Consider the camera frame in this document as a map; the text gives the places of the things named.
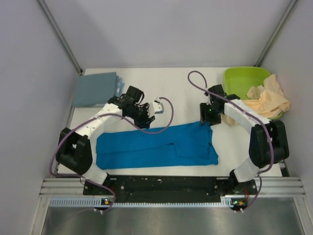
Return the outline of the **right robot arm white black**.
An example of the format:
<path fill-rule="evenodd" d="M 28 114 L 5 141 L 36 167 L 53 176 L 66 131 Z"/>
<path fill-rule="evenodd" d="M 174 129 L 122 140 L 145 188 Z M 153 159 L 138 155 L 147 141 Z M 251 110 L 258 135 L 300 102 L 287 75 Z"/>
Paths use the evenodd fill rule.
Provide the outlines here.
<path fill-rule="evenodd" d="M 229 174 L 228 188 L 241 193 L 264 168 L 289 157 L 285 125 L 255 113 L 235 94 L 227 95 L 222 85 L 215 85 L 205 93 L 208 103 L 200 104 L 200 125 L 220 124 L 222 114 L 235 120 L 250 135 L 248 158 Z"/>

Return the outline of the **bright blue t shirt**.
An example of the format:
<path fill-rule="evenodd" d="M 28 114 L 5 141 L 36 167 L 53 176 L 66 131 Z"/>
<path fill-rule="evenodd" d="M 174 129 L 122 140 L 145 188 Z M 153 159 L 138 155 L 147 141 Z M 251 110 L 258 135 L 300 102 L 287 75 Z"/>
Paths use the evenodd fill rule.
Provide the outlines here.
<path fill-rule="evenodd" d="M 151 129 L 104 133 L 96 143 L 96 164 L 101 169 L 217 165 L 213 131 L 199 122 Z"/>

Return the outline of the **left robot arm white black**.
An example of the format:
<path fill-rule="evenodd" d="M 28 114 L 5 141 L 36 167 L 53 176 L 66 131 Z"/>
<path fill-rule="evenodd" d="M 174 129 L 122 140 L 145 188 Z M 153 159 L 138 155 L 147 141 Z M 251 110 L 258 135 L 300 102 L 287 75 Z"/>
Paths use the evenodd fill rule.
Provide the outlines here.
<path fill-rule="evenodd" d="M 76 130 L 65 128 L 60 134 L 56 161 L 77 175 L 93 181 L 95 190 L 100 194 L 108 193 L 111 188 L 107 179 L 109 175 L 96 165 L 96 141 L 106 129 L 123 117 L 132 118 L 140 129 L 150 128 L 155 114 L 164 109 L 159 98 L 151 103 L 140 104 L 143 96 L 141 90 L 129 86 L 125 94 L 110 98 L 97 114 Z"/>

